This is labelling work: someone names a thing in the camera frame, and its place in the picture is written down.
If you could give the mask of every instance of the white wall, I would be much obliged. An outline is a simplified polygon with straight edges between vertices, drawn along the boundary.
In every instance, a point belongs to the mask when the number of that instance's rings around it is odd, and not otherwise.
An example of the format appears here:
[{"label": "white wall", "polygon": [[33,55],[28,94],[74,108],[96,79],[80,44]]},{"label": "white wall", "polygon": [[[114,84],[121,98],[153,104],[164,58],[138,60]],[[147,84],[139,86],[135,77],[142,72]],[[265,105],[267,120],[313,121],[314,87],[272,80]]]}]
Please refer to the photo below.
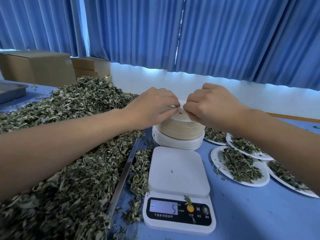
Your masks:
[{"label": "white wall", "polygon": [[214,83],[226,87],[251,108],[275,114],[320,119],[320,92],[310,89],[263,85],[118,63],[111,64],[111,75],[115,86],[122,88],[124,92],[141,94],[150,87],[166,88],[178,98],[186,99],[204,83]]}]

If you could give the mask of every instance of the curtain fold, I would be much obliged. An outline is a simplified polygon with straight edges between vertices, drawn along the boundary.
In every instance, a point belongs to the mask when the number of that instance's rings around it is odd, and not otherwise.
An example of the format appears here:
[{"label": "curtain fold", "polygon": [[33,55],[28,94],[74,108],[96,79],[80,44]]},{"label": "curtain fold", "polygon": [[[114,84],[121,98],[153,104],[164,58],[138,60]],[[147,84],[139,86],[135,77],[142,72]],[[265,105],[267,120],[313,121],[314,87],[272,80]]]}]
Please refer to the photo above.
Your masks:
[{"label": "curtain fold", "polygon": [[174,70],[184,0],[84,0],[90,55]]},{"label": "curtain fold", "polygon": [[257,83],[320,91],[320,0],[291,0]]},{"label": "curtain fold", "polygon": [[79,0],[0,0],[0,48],[86,55],[79,10]]},{"label": "curtain fold", "polygon": [[288,0],[185,0],[175,71],[252,81]]}]

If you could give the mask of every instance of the pile of dried leaves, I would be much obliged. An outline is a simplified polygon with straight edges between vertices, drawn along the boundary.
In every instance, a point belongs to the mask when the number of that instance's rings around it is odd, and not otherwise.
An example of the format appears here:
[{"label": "pile of dried leaves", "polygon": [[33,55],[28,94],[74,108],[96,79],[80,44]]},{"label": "pile of dried leaves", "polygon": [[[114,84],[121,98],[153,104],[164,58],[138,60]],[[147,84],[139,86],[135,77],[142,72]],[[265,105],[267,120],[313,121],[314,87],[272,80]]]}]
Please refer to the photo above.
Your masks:
[{"label": "pile of dried leaves", "polygon": [[205,134],[204,137],[207,140],[221,142],[221,143],[227,143],[226,136],[227,133],[223,131],[217,131],[216,129],[212,129],[209,127],[205,128]]},{"label": "pile of dried leaves", "polygon": [[[0,133],[121,109],[137,96],[104,79],[82,77],[39,102],[0,113]],[[135,138],[142,135],[142,131],[119,135],[29,192],[3,202],[1,238],[105,239],[111,227],[105,211]]]},{"label": "pile of dried leaves", "polygon": [[133,224],[142,220],[142,213],[139,207],[142,197],[149,192],[149,169],[151,165],[153,149],[155,147],[156,145],[154,142],[149,142],[147,150],[139,150],[135,156],[136,161],[130,168],[131,174],[128,182],[130,184],[131,192],[134,193],[135,198],[129,203],[131,209],[123,214],[123,219],[127,224]]},{"label": "pile of dried leaves", "polygon": [[224,164],[237,182],[248,182],[262,178],[262,172],[253,166],[254,160],[250,156],[243,155],[241,152],[228,146],[223,150],[226,163]]},{"label": "pile of dried leaves", "polygon": [[266,154],[256,145],[252,144],[250,141],[243,139],[242,137],[232,136],[232,143],[240,150],[249,154]]},{"label": "pile of dried leaves", "polygon": [[286,168],[281,166],[277,161],[269,161],[268,167],[273,173],[286,183],[290,184],[297,190],[310,190],[304,183],[296,179]]}]

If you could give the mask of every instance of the right hand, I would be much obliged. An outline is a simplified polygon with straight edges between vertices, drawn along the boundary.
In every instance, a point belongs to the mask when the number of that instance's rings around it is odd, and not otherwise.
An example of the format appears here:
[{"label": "right hand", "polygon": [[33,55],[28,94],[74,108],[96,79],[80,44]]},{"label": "right hand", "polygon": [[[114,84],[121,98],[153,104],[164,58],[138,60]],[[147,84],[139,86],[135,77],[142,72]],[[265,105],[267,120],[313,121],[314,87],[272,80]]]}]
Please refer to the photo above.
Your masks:
[{"label": "right hand", "polygon": [[205,83],[188,96],[183,108],[191,120],[207,127],[234,133],[252,109],[240,103],[226,88]]}]

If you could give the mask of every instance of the cardboard box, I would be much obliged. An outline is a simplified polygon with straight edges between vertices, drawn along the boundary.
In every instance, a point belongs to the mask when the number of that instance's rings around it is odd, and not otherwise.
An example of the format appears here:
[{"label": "cardboard box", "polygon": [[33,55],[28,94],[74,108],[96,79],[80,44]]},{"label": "cardboard box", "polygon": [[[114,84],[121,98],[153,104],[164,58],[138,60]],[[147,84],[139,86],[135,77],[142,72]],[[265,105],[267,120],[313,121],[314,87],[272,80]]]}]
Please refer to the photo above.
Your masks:
[{"label": "cardboard box", "polygon": [[0,52],[0,69],[8,81],[52,87],[77,81],[70,55],[66,53],[42,50]]},{"label": "cardboard box", "polygon": [[96,57],[71,58],[76,77],[80,76],[110,76],[110,62]]}]

